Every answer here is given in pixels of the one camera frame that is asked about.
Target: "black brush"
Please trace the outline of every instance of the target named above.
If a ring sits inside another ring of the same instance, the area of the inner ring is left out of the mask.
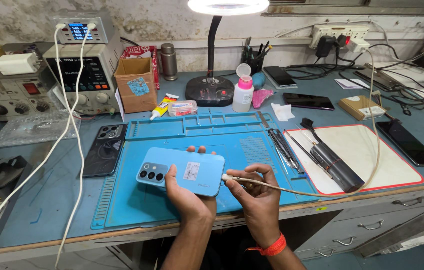
[[[312,132],[312,135],[319,143],[323,143],[323,141],[317,136],[317,133],[315,133],[315,130],[312,127],[313,124],[314,121],[308,118],[302,118],[302,123],[300,123],[301,126],[305,127],[308,131]]]

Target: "lamp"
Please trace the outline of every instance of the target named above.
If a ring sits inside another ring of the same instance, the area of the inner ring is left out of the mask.
[[[209,29],[207,75],[191,79],[185,89],[188,100],[200,107],[224,107],[233,101],[234,85],[231,81],[213,76],[215,33],[222,16],[258,13],[269,6],[268,0],[189,0],[189,8],[195,12],[214,15]]]

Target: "blue smartphone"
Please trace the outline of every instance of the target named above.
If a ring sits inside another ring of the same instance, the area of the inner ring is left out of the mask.
[[[145,155],[136,180],[166,187],[164,176],[172,164],[177,167],[176,179],[180,187],[209,197],[219,193],[225,159],[218,155],[152,147]]]

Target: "pink bubble wrap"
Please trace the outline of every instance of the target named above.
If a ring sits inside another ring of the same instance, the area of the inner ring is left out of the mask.
[[[272,90],[261,89],[254,91],[254,95],[252,96],[252,105],[255,109],[259,108],[265,99],[268,99],[271,95],[273,95]]]

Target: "black smartphone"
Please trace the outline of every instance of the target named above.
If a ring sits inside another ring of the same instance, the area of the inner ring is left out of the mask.
[[[283,99],[285,100],[286,104],[289,104],[292,107],[328,111],[335,110],[332,105],[332,102],[330,102],[329,98],[326,96],[284,93]]]
[[[107,125],[99,129],[84,161],[83,177],[113,175],[124,145],[127,124]]]
[[[264,70],[274,79],[274,81],[281,87],[296,86],[295,81],[283,71],[279,66],[264,67]]]
[[[394,120],[375,125],[415,166],[424,167],[424,145],[402,125]]]

